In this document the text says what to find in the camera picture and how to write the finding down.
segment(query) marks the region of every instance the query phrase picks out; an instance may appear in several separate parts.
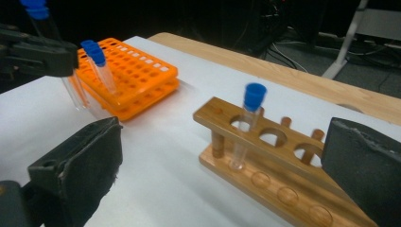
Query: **table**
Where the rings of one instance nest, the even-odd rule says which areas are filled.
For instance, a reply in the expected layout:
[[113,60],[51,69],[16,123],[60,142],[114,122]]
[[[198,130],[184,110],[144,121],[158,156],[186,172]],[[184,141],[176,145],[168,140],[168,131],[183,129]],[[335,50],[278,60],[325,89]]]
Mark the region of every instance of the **table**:
[[[212,96],[241,105],[249,82],[268,87],[263,105],[267,118],[277,122],[290,116],[292,128],[301,133],[326,131],[334,115],[401,140],[397,118],[385,111],[399,114],[391,97],[171,34],[125,42],[176,65],[181,85],[157,105],[121,123],[124,162],[86,226],[290,226],[198,161],[211,139],[192,113]],[[376,119],[324,99],[387,118]],[[95,102],[90,111],[75,111],[60,80],[50,77],[2,94],[0,110],[0,179],[20,184],[28,181],[27,166],[85,125],[109,116]]]

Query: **orange plastic rack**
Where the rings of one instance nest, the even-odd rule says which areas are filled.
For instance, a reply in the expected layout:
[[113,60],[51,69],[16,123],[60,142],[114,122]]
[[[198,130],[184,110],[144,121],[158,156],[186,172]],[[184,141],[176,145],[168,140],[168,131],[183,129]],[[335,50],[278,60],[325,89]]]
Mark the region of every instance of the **orange plastic rack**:
[[114,38],[98,44],[112,70],[117,93],[113,95],[108,92],[93,71],[83,49],[78,51],[77,74],[83,81],[84,89],[120,120],[128,120],[139,114],[179,86],[175,66]]

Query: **wooden test tube rack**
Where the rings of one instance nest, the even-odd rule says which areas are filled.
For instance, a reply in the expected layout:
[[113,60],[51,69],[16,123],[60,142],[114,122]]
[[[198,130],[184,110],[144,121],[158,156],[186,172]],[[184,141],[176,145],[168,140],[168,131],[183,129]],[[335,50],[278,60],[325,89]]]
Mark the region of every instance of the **wooden test tube rack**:
[[[239,134],[232,123],[240,120],[242,108],[213,97],[194,113],[194,120],[212,131],[212,144],[200,155],[200,162],[221,178],[268,207],[295,226],[376,226],[344,191],[320,168],[310,164],[322,157],[324,133],[312,137],[259,117],[256,126]],[[262,135],[276,137],[271,144]],[[240,170],[229,167],[233,143],[248,149]],[[304,155],[297,158],[295,150]]]

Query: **white table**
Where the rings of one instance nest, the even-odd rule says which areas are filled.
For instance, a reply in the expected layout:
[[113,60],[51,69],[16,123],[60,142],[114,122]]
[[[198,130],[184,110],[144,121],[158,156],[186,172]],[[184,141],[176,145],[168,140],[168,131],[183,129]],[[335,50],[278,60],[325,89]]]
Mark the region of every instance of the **white table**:
[[[86,226],[290,226],[199,161],[210,131],[192,119],[212,96],[242,105],[249,82],[266,85],[265,116],[293,120],[304,134],[327,131],[332,116],[401,141],[401,127],[138,37],[127,44],[179,69],[171,96],[123,122],[124,162]],[[29,181],[26,168],[60,142],[108,114],[93,103],[77,112],[59,79],[42,78],[0,96],[0,181]]]

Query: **floor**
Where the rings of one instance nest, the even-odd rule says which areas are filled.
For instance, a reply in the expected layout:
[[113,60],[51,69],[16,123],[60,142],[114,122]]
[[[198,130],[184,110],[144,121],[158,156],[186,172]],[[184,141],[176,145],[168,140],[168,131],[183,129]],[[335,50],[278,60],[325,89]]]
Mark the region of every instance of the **floor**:
[[[334,62],[341,44],[342,39],[320,34],[313,47],[303,43],[289,28],[261,58],[287,67],[295,65],[298,70],[319,77]],[[369,41],[353,42],[352,53],[347,55],[348,63],[334,80],[401,98],[401,49],[397,47],[384,47]],[[280,52],[296,63],[286,60]]]

